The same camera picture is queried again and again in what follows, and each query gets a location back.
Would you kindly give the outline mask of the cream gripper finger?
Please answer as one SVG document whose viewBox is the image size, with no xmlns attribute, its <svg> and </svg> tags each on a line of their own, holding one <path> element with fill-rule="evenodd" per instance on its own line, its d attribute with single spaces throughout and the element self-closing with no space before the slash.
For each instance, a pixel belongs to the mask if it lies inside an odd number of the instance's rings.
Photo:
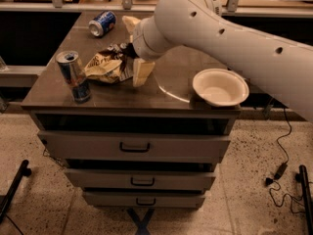
<svg viewBox="0 0 313 235">
<path fill-rule="evenodd" d="M 139 19 L 135 17 L 130 17 L 130 16 L 123 16 L 122 21 L 125 24 L 126 29 L 129 34 L 133 33 L 135 26 L 140 22 Z"/>
<path fill-rule="evenodd" d="M 144 85 L 154 67 L 154 62 L 148 62 L 140 58 L 135 59 L 133 63 L 133 86 L 140 87 Z"/>
</svg>

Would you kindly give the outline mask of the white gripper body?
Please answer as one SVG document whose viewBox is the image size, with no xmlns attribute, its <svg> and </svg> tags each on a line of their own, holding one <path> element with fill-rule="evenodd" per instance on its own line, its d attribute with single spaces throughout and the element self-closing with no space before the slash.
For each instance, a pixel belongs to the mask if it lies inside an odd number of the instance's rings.
<svg viewBox="0 0 313 235">
<path fill-rule="evenodd" d="M 174 47 L 158 30 L 155 17 L 149 17 L 136 24 L 133 31 L 133 48 L 145 61 L 154 61 Z"/>
</svg>

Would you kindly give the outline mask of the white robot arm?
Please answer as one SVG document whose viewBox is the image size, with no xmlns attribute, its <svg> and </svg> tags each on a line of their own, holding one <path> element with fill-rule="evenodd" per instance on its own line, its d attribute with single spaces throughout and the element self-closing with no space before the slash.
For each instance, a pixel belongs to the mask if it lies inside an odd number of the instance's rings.
<svg viewBox="0 0 313 235">
<path fill-rule="evenodd" d="M 313 121 L 313 47 L 220 17 L 219 0 L 159 0 L 136 24 L 136 54 L 154 61 L 180 45 L 204 52 Z"/>
</svg>

